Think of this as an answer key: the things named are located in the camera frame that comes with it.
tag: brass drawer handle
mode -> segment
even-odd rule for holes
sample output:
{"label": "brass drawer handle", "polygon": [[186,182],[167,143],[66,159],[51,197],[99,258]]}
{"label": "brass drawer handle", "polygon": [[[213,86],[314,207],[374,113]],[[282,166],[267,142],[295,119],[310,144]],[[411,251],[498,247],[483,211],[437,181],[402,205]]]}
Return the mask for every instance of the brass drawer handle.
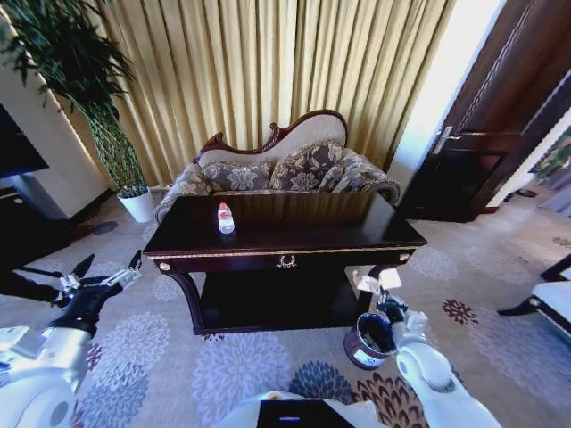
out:
{"label": "brass drawer handle", "polygon": [[297,265],[295,264],[295,256],[290,256],[291,259],[289,262],[286,263],[286,256],[282,256],[279,258],[279,263],[276,264],[276,268],[295,268]]}

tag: table drawer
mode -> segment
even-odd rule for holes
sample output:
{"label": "table drawer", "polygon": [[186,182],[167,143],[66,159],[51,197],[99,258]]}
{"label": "table drawer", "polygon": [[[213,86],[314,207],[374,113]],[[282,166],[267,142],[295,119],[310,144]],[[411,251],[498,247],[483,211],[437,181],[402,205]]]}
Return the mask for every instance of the table drawer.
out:
{"label": "table drawer", "polygon": [[212,272],[223,270],[290,269],[323,266],[399,266],[407,262],[414,248],[373,251],[277,251],[242,253],[216,257],[176,257],[155,259],[163,272]]}

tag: bamboo plant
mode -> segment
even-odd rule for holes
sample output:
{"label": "bamboo plant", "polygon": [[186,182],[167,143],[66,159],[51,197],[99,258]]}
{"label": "bamboo plant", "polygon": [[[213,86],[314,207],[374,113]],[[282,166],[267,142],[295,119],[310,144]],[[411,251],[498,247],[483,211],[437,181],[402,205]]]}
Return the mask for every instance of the bamboo plant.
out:
{"label": "bamboo plant", "polygon": [[46,81],[40,94],[53,91],[87,118],[97,154],[119,197],[147,191],[143,172],[118,122],[114,96],[124,91],[116,78],[132,78],[129,61],[117,45],[97,33],[89,16],[104,17],[84,0],[0,0],[16,30],[2,28],[2,53],[26,85],[30,72]]}

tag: chair leg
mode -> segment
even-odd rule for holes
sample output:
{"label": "chair leg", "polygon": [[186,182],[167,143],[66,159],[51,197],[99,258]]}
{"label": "chair leg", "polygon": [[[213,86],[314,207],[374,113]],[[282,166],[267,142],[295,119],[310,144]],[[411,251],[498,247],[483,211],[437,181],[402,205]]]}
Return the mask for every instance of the chair leg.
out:
{"label": "chair leg", "polygon": [[518,306],[511,308],[511,309],[504,309],[499,310],[498,314],[503,315],[505,317],[514,317],[517,315],[527,315],[532,314],[536,311],[536,307],[533,306],[529,299],[525,299],[522,301]]}

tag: door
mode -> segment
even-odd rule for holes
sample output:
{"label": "door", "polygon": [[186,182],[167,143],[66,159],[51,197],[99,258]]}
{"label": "door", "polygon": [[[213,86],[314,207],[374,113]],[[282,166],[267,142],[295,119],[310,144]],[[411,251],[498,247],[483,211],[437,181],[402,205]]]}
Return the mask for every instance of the door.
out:
{"label": "door", "polygon": [[471,221],[571,105],[571,1],[508,0],[401,203]]}

